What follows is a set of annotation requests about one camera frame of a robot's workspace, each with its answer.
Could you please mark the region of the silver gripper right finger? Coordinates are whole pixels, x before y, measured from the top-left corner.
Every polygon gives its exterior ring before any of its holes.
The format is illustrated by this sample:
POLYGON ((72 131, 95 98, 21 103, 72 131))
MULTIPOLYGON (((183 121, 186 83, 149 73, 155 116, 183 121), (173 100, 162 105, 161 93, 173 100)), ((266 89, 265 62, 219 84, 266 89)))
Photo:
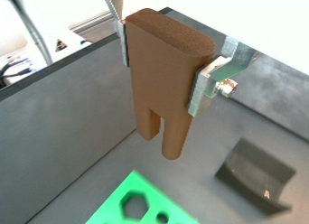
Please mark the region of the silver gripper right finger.
POLYGON ((221 53, 198 69, 191 87, 189 113, 195 117, 217 94, 229 98, 238 83, 231 79, 247 69, 258 51, 231 37, 226 37, 221 53))

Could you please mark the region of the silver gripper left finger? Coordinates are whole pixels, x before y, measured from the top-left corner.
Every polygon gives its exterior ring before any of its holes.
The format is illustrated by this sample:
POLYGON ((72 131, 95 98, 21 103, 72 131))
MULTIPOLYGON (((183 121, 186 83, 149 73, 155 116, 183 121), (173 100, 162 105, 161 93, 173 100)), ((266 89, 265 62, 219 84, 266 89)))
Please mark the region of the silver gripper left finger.
POLYGON ((130 66, 127 34, 126 34, 126 20, 123 17, 124 0, 106 0, 107 7, 116 22, 116 31, 120 41, 122 59, 126 67, 130 66))

